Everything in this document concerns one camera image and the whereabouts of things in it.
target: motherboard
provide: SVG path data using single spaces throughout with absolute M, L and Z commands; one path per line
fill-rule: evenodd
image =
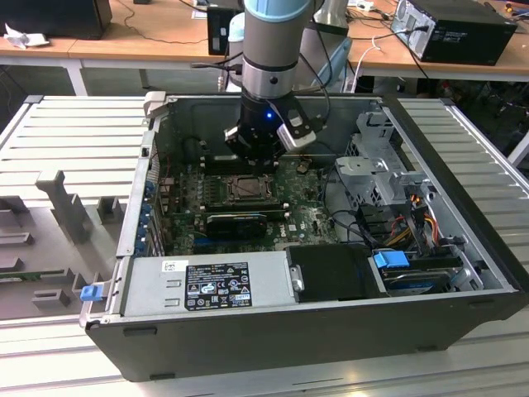
M 229 174 L 204 164 L 172 173 L 166 205 L 171 255 L 281 251 L 338 242 L 322 205 L 321 173 L 302 157 L 273 174 Z

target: blue drive tab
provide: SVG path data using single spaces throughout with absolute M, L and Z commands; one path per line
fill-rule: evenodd
M 102 296 L 102 285 L 86 285 L 81 289 L 81 301 L 82 302 L 98 302 L 101 301 Z
M 377 267 L 391 269 L 392 267 L 409 267 L 404 251 L 381 251 L 373 256 L 374 263 Z

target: power supply label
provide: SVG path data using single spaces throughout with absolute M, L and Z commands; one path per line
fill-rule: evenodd
M 248 262 L 190 265 L 185 272 L 185 303 L 189 311 L 251 306 Z

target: yellow wire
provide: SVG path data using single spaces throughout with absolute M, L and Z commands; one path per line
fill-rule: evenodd
M 410 234 L 410 228 L 408 227 L 404 232 L 400 233 L 398 236 L 396 236 L 393 240 L 389 241 L 386 245 L 391 246 L 399 241 L 401 241 L 403 238 L 406 238 Z
M 424 219 L 425 221 L 427 221 L 428 223 L 430 223 L 430 226 L 431 226 L 431 240 L 435 243 L 436 242 L 436 239 L 434 238 L 434 236 L 436 235 L 436 224 L 433 222 L 433 220 L 431 218 L 425 218 Z

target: computer tower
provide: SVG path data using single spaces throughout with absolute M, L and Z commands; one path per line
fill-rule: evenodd
M 109 0 L 17 0 L 0 7 L 1 33 L 8 24 L 25 33 L 98 40 L 111 20 Z
M 488 66 L 516 29 L 516 22 L 473 0 L 400 0 L 391 24 L 422 62 Z

